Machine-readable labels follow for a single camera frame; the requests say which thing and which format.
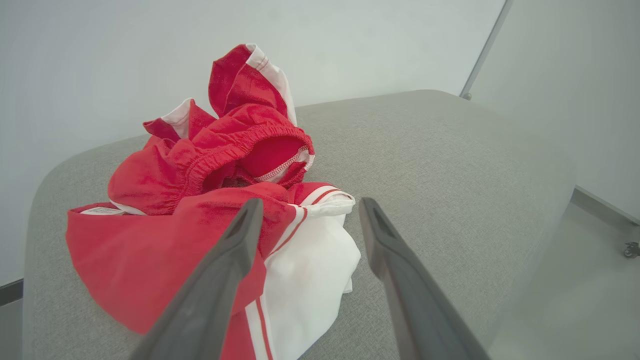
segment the floor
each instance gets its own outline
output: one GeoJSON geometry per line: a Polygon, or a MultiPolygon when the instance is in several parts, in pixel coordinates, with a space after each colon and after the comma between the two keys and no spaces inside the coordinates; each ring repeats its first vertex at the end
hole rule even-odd
{"type": "Polygon", "coordinates": [[[0,307],[0,359],[22,358],[22,300],[0,307]]]}
{"type": "MultiPolygon", "coordinates": [[[[640,228],[574,194],[553,243],[491,349],[493,360],[640,360],[640,228]]],[[[20,359],[22,301],[0,307],[0,358],[20,359]]]]}

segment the gray cushion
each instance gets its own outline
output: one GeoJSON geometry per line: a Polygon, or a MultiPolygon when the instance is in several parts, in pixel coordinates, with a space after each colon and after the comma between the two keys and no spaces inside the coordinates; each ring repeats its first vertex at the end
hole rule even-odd
{"type": "MultiPolygon", "coordinates": [[[[306,181],[374,197],[481,342],[522,292],[572,194],[555,146],[482,107],[422,90],[296,109],[316,161],[306,181]]],[[[29,219],[26,359],[125,359],[139,341],[91,299],[71,265],[65,212],[106,200],[146,137],[80,154],[44,180],[29,219]]],[[[365,255],[356,214],[346,229],[365,255]]],[[[332,328],[304,359],[394,359],[381,284],[363,258],[332,328]]]]}

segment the caster wheel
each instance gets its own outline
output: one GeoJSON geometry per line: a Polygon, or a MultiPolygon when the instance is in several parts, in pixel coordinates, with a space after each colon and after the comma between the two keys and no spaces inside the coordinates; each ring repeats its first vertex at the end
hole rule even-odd
{"type": "Polygon", "coordinates": [[[638,247],[638,243],[626,243],[627,248],[625,249],[625,257],[629,259],[637,258],[640,255],[640,247],[638,247]]]}
{"type": "Polygon", "coordinates": [[[634,254],[633,252],[629,251],[629,250],[625,250],[625,257],[629,258],[629,259],[634,259],[638,256],[638,254],[634,254]]]}

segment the red garment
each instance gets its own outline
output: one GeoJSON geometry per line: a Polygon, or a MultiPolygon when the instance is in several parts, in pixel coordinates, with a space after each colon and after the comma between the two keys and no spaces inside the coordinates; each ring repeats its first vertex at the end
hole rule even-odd
{"type": "Polygon", "coordinates": [[[171,215],[68,212],[67,245],[93,299],[146,333],[239,208],[264,202],[253,267],[240,282],[221,359],[297,359],[331,326],[360,259],[342,228],[355,201],[323,183],[223,188],[185,197],[171,215]]]}
{"type": "Polygon", "coordinates": [[[221,187],[269,181],[288,188],[302,181],[314,148],[294,125],[288,86],[283,94],[278,89],[282,83],[284,73],[255,46],[252,52],[239,45],[215,61],[209,100],[220,118],[187,99],[145,123],[151,139],[109,182],[113,204],[137,215],[163,215],[183,197],[221,187]]]}
{"type": "Polygon", "coordinates": [[[146,333],[238,209],[259,197],[257,253],[237,289],[222,359],[297,359],[351,291],[360,253],[342,225],[355,200],[300,183],[313,146],[295,125],[284,73],[258,47],[240,45],[214,62],[209,98],[220,119],[187,99],[145,123],[151,139],[113,174],[111,203],[68,212],[74,267],[100,307],[146,333]]]}

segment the clothing tag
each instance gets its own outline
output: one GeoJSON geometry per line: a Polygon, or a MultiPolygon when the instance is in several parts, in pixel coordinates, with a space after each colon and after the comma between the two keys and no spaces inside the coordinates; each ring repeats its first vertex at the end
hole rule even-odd
{"type": "Polygon", "coordinates": [[[122,211],[120,209],[103,208],[102,206],[99,206],[97,208],[84,210],[84,211],[80,212],[80,214],[85,214],[85,215],[122,215],[122,214],[124,214],[124,211],[122,211]]]}

